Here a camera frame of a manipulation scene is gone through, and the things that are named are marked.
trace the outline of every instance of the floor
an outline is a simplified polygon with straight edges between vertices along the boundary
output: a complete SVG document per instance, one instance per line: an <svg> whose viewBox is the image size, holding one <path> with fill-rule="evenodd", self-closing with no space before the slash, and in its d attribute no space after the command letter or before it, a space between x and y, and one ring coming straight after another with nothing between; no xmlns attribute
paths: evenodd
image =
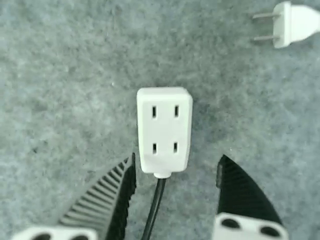
<svg viewBox="0 0 320 240"><path fill-rule="evenodd" d="M273 202L291 240L320 239L320 35L273 49L252 22L276 0L2 0L0 239L43 224L102 167L138 152L136 93L193 96L189 165L168 181L153 240L209 240L222 154ZM320 10L312 0L300 0ZM137 162L127 240L156 180Z"/></svg>

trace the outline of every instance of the black ridged object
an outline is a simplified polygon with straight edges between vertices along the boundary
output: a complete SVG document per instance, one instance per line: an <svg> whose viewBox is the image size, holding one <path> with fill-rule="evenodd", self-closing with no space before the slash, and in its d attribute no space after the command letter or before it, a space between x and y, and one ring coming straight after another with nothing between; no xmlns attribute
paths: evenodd
<svg viewBox="0 0 320 240"><path fill-rule="evenodd" d="M81 191L57 223L96 230L99 240L123 240L128 208L136 189L135 154L101 172Z"/></svg>
<svg viewBox="0 0 320 240"><path fill-rule="evenodd" d="M216 185L220 188L217 213L230 213L282 222L255 181L234 161L223 155L218 163Z"/></svg>

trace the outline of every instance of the plug prong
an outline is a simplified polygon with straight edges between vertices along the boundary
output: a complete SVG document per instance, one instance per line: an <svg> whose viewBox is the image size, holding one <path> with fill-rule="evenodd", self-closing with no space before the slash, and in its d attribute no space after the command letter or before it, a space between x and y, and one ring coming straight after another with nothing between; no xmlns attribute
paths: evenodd
<svg viewBox="0 0 320 240"><path fill-rule="evenodd" d="M258 13L252 16L252 19L262 19L262 18L277 18L280 17L279 13L274 13L274 12L263 12L263 13Z"/></svg>
<svg viewBox="0 0 320 240"><path fill-rule="evenodd" d="M267 41L267 40L273 40L273 39L279 39L279 36L275 35L267 35L267 36L256 36L253 38L253 41Z"/></svg>

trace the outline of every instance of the white plastic piece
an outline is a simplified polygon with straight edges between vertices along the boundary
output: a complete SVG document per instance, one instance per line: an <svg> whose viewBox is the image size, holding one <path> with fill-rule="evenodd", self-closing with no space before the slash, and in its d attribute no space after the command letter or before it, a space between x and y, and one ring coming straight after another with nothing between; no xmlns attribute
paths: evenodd
<svg viewBox="0 0 320 240"><path fill-rule="evenodd" d="M320 12L306 5L292 5L290 1L277 4L273 13L260 13L253 18L273 18L273 35L255 40L273 40L276 49L307 39L320 32Z"/></svg>
<svg viewBox="0 0 320 240"><path fill-rule="evenodd" d="M183 87L141 88L136 95L142 171L158 179L188 164L193 99Z"/></svg>
<svg viewBox="0 0 320 240"><path fill-rule="evenodd" d="M235 221L239 228L224 224ZM287 230L277 222L222 212L215 217L212 240L289 240Z"/></svg>
<svg viewBox="0 0 320 240"><path fill-rule="evenodd" d="M17 233L12 240L98 240L98 235L88 228L33 226Z"/></svg>

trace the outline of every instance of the white outlet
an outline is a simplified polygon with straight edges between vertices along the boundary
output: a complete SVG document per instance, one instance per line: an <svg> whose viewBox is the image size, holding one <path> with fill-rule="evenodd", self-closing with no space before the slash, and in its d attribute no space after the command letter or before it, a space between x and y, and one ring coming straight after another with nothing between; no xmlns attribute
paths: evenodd
<svg viewBox="0 0 320 240"><path fill-rule="evenodd" d="M168 178L185 170L191 143L191 95L183 87L149 87L141 88L136 98L142 171Z"/></svg>

